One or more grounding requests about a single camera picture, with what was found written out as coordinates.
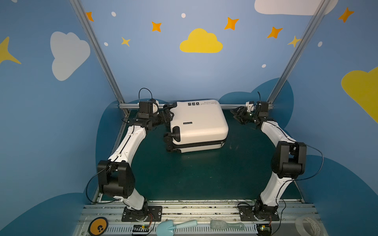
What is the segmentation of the white hard-shell suitcase black lining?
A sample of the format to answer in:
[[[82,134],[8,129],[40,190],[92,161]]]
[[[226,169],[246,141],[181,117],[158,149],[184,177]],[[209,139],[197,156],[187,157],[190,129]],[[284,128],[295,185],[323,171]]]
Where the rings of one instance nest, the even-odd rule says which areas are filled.
[[[171,116],[163,139],[167,151],[202,151],[225,144],[228,124],[217,100],[181,101],[166,108]]]

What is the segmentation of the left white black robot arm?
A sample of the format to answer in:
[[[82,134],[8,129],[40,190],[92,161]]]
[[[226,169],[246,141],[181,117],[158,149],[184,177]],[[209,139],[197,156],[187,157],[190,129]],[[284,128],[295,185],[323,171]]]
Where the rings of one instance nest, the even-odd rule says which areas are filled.
[[[127,122],[127,133],[115,152],[97,165],[98,188],[100,193],[113,197],[126,205],[127,214],[136,221],[145,221],[149,217],[148,204],[135,188],[132,172],[132,160],[148,131],[168,124],[174,114],[170,111],[177,103],[166,104],[159,109],[155,99],[139,102],[135,118]]]

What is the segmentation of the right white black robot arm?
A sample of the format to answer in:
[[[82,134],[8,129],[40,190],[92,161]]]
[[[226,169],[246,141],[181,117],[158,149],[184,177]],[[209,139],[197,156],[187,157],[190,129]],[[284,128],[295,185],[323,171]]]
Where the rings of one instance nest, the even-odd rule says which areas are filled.
[[[306,165],[307,146],[291,138],[273,118],[269,117],[268,108],[266,102],[252,101],[230,111],[239,123],[254,123],[276,148],[271,159],[272,175],[253,209],[257,220],[274,217],[286,188],[304,174]]]

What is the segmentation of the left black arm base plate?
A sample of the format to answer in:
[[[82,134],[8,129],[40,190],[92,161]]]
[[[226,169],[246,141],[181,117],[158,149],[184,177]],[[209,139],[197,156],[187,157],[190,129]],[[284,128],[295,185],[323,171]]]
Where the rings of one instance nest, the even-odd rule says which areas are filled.
[[[145,205],[141,210],[124,208],[122,222],[161,222],[162,207]]]

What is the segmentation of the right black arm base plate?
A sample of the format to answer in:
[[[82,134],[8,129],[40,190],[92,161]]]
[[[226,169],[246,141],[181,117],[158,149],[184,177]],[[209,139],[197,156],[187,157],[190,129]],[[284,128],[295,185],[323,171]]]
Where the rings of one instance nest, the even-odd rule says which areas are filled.
[[[238,205],[239,215],[241,221],[280,221],[280,217],[277,212],[255,215],[254,207],[246,204]]]

